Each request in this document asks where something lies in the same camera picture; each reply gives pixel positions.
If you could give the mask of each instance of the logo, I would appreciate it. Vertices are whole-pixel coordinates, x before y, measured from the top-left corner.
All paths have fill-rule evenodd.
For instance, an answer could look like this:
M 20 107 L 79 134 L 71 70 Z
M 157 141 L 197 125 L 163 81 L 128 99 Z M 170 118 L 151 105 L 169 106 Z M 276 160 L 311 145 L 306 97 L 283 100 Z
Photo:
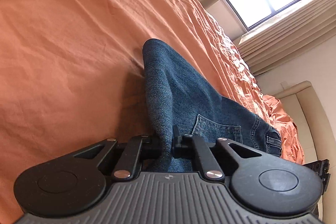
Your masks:
M 174 178 L 174 176 L 172 176 L 172 175 L 165 175 L 165 179 L 170 180 L 170 179 L 172 179 L 172 178 Z

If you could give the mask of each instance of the white wall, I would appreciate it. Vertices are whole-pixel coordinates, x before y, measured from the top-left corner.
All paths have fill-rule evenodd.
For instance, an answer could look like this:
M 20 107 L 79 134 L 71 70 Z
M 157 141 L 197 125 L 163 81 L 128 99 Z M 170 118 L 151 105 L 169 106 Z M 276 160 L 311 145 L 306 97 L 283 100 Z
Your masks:
M 217 1 L 207 9 L 207 12 L 217 20 L 232 41 L 246 33 L 243 24 L 224 0 Z
M 256 77 L 263 94 L 273 95 L 308 80 L 336 137 L 336 36 L 308 52 Z

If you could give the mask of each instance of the triangular cutout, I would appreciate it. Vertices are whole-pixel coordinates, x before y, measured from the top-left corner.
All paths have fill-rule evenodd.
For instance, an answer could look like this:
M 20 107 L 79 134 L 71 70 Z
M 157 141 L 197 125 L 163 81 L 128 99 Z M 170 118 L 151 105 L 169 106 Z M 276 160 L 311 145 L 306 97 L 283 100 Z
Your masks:
M 229 143 L 229 146 L 243 159 L 260 157 L 261 154 L 235 143 Z
M 100 144 L 97 146 L 94 146 L 88 150 L 85 150 L 75 156 L 75 158 L 80 158 L 80 159 L 87 159 L 87 160 L 92 160 L 94 159 L 100 151 L 105 147 L 105 145 Z

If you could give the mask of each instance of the circular pad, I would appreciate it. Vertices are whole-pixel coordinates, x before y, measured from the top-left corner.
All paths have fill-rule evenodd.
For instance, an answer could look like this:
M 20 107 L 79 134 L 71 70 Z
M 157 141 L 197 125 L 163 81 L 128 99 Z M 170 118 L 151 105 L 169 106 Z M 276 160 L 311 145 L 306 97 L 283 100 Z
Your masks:
M 24 212 L 55 218 L 83 212 L 105 188 L 105 177 L 94 164 L 65 156 L 24 171 L 14 183 L 14 195 Z
M 73 189 L 77 184 L 77 177 L 66 171 L 59 171 L 44 175 L 39 181 L 39 187 L 48 193 L 63 193 Z
M 268 170 L 259 176 L 262 186 L 269 190 L 285 192 L 294 189 L 299 180 L 296 175 L 285 170 Z

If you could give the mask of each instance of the orange bed sheet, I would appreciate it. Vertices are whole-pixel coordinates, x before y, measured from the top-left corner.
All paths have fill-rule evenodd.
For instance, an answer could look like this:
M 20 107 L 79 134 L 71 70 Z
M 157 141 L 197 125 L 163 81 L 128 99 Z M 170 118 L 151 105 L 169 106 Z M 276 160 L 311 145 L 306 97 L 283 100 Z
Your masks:
M 12 189 L 23 170 L 104 138 L 152 132 L 142 62 L 149 38 L 279 129 L 283 157 L 303 162 L 293 123 L 263 100 L 197 0 L 0 0 L 1 224 L 22 214 Z

